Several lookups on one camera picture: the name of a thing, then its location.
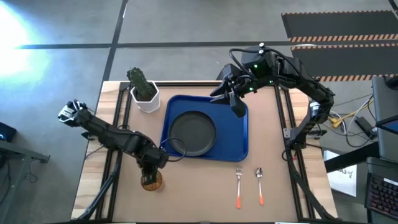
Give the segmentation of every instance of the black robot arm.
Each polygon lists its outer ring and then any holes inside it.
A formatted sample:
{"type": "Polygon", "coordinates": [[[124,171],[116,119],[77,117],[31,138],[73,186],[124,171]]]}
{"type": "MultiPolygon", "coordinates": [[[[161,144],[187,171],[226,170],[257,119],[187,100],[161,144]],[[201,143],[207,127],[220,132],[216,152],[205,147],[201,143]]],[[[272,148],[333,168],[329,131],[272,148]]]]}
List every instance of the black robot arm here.
{"type": "MultiPolygon", "coordinates": [[[[306,135],[314,125],[328,119],[333,106],[333,92],[314,80],[299,59],[286,57],[277,50],[265,47],[263,43],[248,49],[231,49],[229,55],[238,67],[232,64],[225,65],[218,76],[222,79],[221,84],[210,94],[214,96],[211,102],[231,105],[235,114],[242,117],[246,110],[240,98],[244,98],[245,94],[256,93],[259,88],[273,84],[298,88],[312,100],[308,104],[307,115],[300,126],[292,128],[290,137],[285,139],[287,147],[285,150],[305,148],[306,135]],[[234,51],[243,52],[241,63],[233,56],[234,51]]],[[[339,222],[312,194],[297,172],[292,158],[287,162],[292,178],[299,184],[321,218],[339,222]]]]}
{"type": "Polygon", "coordinates": [[[69,101],[59,113],[58,119],[68,126],[86,129],[110,150],[121,150],[135,157],[145,185],[156,182],[157,169],[165,167],[169,158],[165,149],[159,149],[148,136],[110,125],[92,115],[87,106],[77,100],[69,101]]]}

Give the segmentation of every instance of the black plate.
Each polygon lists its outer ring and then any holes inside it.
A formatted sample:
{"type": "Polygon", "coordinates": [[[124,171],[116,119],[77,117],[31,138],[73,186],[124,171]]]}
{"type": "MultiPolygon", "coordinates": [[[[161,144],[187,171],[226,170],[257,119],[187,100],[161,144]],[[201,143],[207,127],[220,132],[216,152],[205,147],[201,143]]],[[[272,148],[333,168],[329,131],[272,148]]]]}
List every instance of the black plate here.
{"type": "MultiPolygon", "coordinates": [[[[200,156],[209,151],[216,142],[216,135],[213,120],[199,111],[187,111],[178,115],[169,129],[170,138],[179,138],[185,143],[186,156],[200,156]]],[[[170,144],[177,152],[184,153],[181,142],[171,140],[170,144]]]]}

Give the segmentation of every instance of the paper sign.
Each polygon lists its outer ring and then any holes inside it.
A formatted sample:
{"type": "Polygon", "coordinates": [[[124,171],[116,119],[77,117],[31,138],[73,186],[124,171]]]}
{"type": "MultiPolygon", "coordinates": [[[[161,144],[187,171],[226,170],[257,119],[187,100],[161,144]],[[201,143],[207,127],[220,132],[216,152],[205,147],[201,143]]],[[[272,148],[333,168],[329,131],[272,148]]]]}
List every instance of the paper sign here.
{"type": "MultiPolygon", "coordinates": [[[[338,154],[325,151],[323,160],[327,161],[338,154]]],[[[328,173],[329,184],[333,190],[356,197],[356,165],[328,173]]]]}

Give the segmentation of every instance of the yellow and black striped mat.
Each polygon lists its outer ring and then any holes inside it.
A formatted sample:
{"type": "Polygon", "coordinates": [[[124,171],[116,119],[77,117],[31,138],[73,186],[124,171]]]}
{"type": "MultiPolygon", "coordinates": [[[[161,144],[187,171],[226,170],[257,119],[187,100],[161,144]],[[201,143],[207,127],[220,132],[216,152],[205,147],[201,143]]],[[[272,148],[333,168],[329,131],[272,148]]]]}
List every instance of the yellow and black striped mat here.
{"type": "Polygon", "coordinates": [[[392,11],[282,13],[291,42],[398,39],[398,20],[392,11]]]}
{"type": "Polygon", "coordinates": [[[370,80],[398,74],[398,44],[351,44],[292,47],[308,73],[328,81],[370,80]]]}

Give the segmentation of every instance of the concrete floor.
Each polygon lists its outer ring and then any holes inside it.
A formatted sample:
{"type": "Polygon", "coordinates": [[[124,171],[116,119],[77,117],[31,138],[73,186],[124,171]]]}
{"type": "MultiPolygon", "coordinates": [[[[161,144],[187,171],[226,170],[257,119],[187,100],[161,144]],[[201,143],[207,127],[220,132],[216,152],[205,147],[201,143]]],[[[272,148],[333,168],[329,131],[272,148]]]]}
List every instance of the concrete floor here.
{"type": "MultiPolygon", "coordinates": [[[[122,0],[0,1],[0,121],[18,130],[14,142],[50,154],[48,164],[32,163],[39,177],[24,181],[6,223],[67,221],[72,212],[87,141],[80,129],[57,120],[68,100],[95,108],[109,49],[12,50],[20,44],[111,43],[122,0]]],[[[283,41],[280,14],[299,11],[391,9],[388,0],[130,0],[119,43],[283,41]]],[[[291,55],[289,47],[270,46],[291,55]]],[[[117,49],[110,80],[127,80],[131,66],[152,80],[214,80],[226,63],[229,47],[117,49]]],[[[371,93],[370,82],[324,83],[335,104],[371,93]]],[[[333,108],[350,113],[366,98],[333,108]]],[[[366,110],[360,113],[373,123],[366,110]]],[[[357,127],[352,131],[359,132],[357,127]]],[[[361,138],[352,138],[360,144],[361,138]]],[[[321,145],[352,151],[344,137],[328,133],[321,145]]],[[[358,192],[365,168],[358,168],[358,192]]],[[[334,193],[339,217],[365,222],[361,200],[334,193]]]]}

